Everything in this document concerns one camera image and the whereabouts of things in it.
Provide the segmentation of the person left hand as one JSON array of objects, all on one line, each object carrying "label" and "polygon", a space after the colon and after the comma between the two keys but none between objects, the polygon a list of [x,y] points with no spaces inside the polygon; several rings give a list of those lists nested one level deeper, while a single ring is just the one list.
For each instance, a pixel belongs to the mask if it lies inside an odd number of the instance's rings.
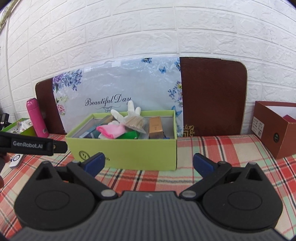
[{"label": "person left hand", "polygon": [[4,180],[3,178],[0,176],[0,188],[4,187]]}]

